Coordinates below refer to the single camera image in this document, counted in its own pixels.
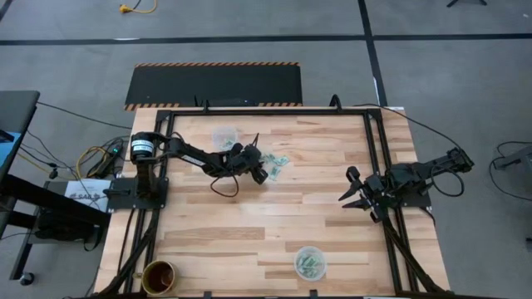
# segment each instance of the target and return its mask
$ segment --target brown mug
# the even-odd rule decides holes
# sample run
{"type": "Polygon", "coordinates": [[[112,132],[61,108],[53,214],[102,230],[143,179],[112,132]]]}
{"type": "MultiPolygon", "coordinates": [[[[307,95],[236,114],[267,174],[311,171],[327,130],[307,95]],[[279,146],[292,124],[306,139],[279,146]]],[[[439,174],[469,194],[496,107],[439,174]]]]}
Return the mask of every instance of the brown mug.
{"type": "Polygon", "coordinates": [[[177,283],[174,265],[164,261],[151,262],[142,272],[142,288],[152,296],[169,293],[177,283]]]}

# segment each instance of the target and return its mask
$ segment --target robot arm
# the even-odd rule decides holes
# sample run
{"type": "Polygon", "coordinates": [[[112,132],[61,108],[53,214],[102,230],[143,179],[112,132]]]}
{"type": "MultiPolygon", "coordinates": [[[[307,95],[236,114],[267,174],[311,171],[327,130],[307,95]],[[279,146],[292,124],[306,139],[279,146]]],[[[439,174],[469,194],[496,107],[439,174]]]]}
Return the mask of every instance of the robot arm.
{"type": "MultiPolygon", "coordinates": [[[[371,209],[372,220],[378,223],[387,217],[388,208],[395,208],[404,197],[426,194],[432,186],[438,189],[434,184],[435,176],[452,173],[458,177],[457,173],[466,173],[473,165],[463,149],[454,148],[446,155],[426,163],[394,164],[384,176],[373,174],[364,183],[360,180],[357,168],[352,166],[346,173],[351,187],[339,200],[347,199],[360,191],[359,200],[343,207],[371,209]]],[[[458,194],[441,192],[448,196],[460,196],[463,189],[458,194]]]]}
{"type": "Polygon", "coordinates": [[[183,139],[166,137],[155,132],[139,132],[131,138],[131,162],[137,166],[139,178],[150,176],[151,167],[164,159],[178,158],[200,167],[205,174],[213,178],[231,177],[251,172],[254,181],[262,184],[268,173],[259,162],[260,151],[257,149],[259,135],[252,144],[243,147],[240,143],[228,151],[206,153],[183,139]],[[156,146],[163,145],[164,154],[155,156],[156,146]]]}

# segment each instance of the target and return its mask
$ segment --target wooden tabletop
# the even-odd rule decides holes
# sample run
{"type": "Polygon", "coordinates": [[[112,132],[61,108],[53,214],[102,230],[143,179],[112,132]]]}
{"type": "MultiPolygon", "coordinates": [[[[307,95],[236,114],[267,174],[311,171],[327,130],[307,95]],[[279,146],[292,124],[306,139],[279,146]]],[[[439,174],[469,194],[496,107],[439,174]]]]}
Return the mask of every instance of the wooden tabletop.
{"type": "MultiPolygon", "coordinates": [[[[137,110],[133,132],[152,131],[156,111],[137,110]]],[[[382,113],[392,163],[416,161],[406,120],[386,110],[382,113]]],[[[356,165],[361,178],[372,174],[362,117],[178,116],[174,131],[210,152],[216,151],[211,133],[226,125],[236,127],[243,145],[260,133],[261,151],[286,155],[290,162],[276,181],[267,179],[261,186],[250,175],[238,177],[240,192],[231,199],[213,193],[212,178],[200,168],[179,159],[169,162],[170,191],[160,215],[154,259],[172,262],[179,269],[175,295],[203,296],[212,291],[214,296],[307,296],[312,289],[323,296],[394,294],[382,226],[372,222],[369,212],[342,208],[337,201],[349,186],[348,166],[356,165]],[[315,246],[325,254],[327,274],[318,282],[306,282],[294,271],[294,255],[304,246],[315,246]]],[[[124,174],[134,176],[135,167],[125,165],[124,174]]],[[[230,193],[234,181],[221,179],[216,188],[230,193]]],[[[403,211],[412,253],[437,284],[448,288],[431,219],[418,208],[403,211]]],[[[95,291],[116,274],[129,213],[112,215],[95,291]]],[[[397,256],[402,285],[408,289],[404,262],[398,252],[397,256]]],[[[137,272],[143,264],[141,257],[137,272]]],[[[139,288],[136,279],[134,290],[139,288]]]]}

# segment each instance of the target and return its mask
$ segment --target black and orange striped mat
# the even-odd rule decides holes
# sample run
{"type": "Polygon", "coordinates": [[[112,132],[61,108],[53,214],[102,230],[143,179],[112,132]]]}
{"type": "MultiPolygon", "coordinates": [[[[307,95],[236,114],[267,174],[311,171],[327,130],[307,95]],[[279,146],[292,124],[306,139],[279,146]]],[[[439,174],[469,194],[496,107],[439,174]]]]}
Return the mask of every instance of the black and orange striped mat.
{"type": "Polygon", "coordinates": [[[126,110],[303,105],[297,62],[161,62],[135,66],[126,110]]]}

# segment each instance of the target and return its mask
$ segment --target plastic cup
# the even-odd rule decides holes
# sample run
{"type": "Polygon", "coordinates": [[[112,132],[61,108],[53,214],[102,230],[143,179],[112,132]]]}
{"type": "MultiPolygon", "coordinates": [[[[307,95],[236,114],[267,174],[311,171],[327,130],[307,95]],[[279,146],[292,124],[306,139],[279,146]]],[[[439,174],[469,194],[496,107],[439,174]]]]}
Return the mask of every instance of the plastic cup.
{"type": "Polygon", "coordinates": [[[221,151],[231,150],[239,142],[239,132],[234,127],[218,127],[213,132],[213,145],[221,151]]]}
{"type": "Polygon", "coordinates": [[[296,254],[293,267],[302,279],[315,282],[325,275],[327,262],[321,250],[314,246],[305,246],[296,254]]]}

